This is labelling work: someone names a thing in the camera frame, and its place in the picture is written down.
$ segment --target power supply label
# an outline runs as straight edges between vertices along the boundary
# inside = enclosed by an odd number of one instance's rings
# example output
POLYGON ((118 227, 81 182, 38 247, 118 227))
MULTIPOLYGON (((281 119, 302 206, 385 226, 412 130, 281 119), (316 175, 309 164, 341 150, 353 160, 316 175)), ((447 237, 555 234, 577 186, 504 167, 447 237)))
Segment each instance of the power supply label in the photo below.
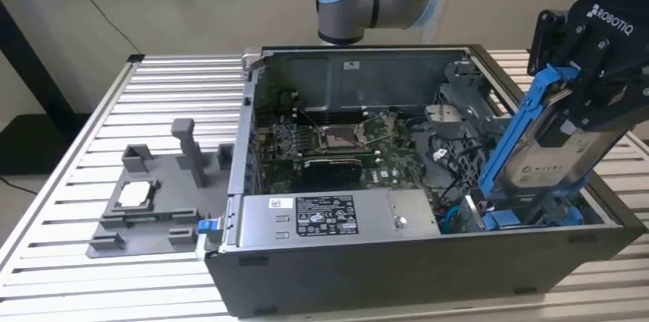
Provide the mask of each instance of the power supply label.
POLYGON ((296 198, 300 236, 356 235, 357 209, 352 195, 296 198))

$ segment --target white wall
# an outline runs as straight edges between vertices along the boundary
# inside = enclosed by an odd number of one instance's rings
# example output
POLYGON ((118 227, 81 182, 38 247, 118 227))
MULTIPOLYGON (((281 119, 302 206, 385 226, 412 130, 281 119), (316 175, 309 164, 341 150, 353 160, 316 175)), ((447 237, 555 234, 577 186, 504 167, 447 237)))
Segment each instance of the white wall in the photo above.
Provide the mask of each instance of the white wall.
POLYGON ((447 0, 437 43, 480 43, 489 49, 528 49, 537 15, 567 10, 576 0, 447 0))
MULTIPOLYGON (((69 101, 77 110, 93 110, 134 52, 129 43, 89 0, 3 1, 69 101)), ((246 46, 320 43, 314 0, 95 1, 147 54, 228 54, 246 46)), ((365 40, 419 41, 420 30, 374 30, 365 40)), ((6 101, 26 96, 11 88, 0 91, 0 121, 33 109, 6 101)))

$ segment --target black stand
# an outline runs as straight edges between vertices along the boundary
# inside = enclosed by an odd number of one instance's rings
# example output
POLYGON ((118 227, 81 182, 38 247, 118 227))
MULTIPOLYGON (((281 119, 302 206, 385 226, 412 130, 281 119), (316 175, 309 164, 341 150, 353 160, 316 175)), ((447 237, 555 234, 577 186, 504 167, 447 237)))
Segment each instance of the black stand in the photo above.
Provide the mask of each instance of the black stand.
POLYGON ((0 50, 47 113, 19 115, 0 133, 0 175, 49 174, 89 115, 74 113, 3 2, 0 50))

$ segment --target open computer chassis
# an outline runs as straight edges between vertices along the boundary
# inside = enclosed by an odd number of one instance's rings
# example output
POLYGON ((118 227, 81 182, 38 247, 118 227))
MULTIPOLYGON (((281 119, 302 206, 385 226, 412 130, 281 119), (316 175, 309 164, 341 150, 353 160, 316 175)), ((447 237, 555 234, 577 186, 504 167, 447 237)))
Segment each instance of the open computer chassis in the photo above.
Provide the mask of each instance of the open computer chassis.
POLYGON ((598 175, 541 207, 483 199, 523 97, 481 46, 265 48, 206 254, 230 313, 545 292, 612 257, 644 227, 598 175))

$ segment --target table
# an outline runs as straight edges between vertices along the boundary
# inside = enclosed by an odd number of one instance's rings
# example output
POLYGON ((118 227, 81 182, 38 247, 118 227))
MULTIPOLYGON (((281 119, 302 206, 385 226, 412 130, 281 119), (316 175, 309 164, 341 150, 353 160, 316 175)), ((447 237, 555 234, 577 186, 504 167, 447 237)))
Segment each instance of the table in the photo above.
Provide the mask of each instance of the table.
MULTIPOLYGON (((525 51, 493 51, 527 90, 525 51)), ((193 117, 205 150, 234 141, 242 56, 146 56, 121 72, 3 249, 3 321, 236 320, 194 253, 90 259, 89 240, 121 176, 127 144, 180 153, 174 118, 193 117)), ((598 172, 649 223, 649 149, 628 134, 598 172)), ((293 316, 285 320, 305 320, 293 316)), ((312 320, 627 322, 649 317, 649 235, 612 260, 585 264, 552 293, 313 314, 312 320)))

